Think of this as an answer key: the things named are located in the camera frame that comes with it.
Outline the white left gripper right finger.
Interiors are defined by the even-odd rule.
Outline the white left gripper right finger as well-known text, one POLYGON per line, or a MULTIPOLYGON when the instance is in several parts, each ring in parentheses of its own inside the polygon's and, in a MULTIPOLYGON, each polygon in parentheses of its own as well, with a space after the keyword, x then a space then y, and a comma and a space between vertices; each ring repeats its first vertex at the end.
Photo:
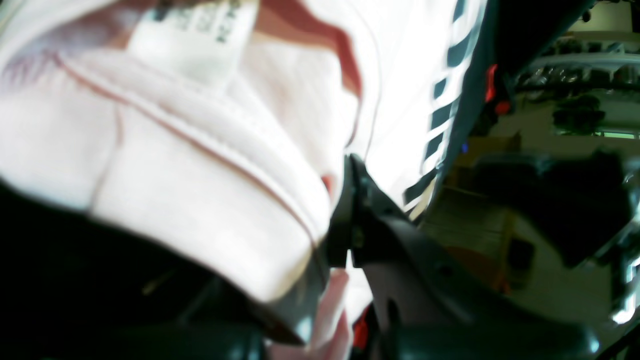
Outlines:
POLYGON ((327 262, 364 271, 379 335, 373 360, 591 360, 587 326, 551 321, 474 278, 417 228, 354 153, 327 233, 327 262))

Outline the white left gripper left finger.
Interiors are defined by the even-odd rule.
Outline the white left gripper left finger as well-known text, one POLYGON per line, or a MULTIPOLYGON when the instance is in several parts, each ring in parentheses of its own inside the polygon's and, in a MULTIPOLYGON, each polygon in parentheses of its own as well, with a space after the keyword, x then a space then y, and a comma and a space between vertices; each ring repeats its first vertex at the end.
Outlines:
POLYGON ((142 331, 142 360, 265 360, 265 339, 308 344, 329 282, 326 252, 318 250, 281 297, 255 303, 220 276, 211 276, 170 325, 142 331))

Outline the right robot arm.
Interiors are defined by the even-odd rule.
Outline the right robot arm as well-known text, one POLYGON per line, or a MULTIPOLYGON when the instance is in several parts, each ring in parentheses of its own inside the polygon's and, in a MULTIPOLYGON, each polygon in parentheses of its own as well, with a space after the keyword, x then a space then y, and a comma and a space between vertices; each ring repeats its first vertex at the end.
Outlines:
POLYGON ((494 153, 471 171, 474 189, 519 212, 567 268, 593 260, 611 269, 610 319, 639 306, 639 159, 596 150, 585 157, 494 153))

